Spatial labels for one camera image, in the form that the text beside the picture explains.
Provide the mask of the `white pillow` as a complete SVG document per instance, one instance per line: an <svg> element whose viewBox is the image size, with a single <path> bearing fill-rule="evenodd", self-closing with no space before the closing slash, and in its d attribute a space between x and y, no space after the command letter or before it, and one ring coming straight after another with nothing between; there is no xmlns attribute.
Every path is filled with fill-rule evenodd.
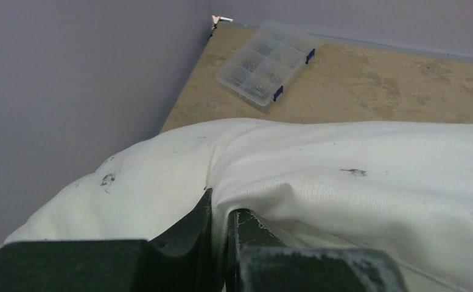
<svg viewBox="0 0 473 292"><path fill-rule="evenodd" d="M213 254L231 211L298 246L386 251L412 291L473 291L473 124L222 119L108 158L6 243L151 240L212 190Z"/></svg>

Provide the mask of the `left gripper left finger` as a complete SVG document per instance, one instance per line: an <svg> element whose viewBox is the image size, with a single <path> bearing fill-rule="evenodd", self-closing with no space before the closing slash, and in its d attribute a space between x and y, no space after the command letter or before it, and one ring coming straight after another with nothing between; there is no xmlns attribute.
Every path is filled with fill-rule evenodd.
<svg viewBox="0 0 473 292"><path fill-rule="evenodd" d="M209 288L211 189L153 240L15 242L0 248L0 291Z"/></svg>

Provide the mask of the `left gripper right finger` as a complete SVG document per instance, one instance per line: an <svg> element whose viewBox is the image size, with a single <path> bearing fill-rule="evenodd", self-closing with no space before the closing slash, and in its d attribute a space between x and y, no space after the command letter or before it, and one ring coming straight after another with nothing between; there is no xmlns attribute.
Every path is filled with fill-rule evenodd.
<svg viewBox="0 0 473 292"><path fill-rule="evenodd" d="M373 249L287 246L250 210L228 217L227 291L407 291L394 261Z"/></svg>

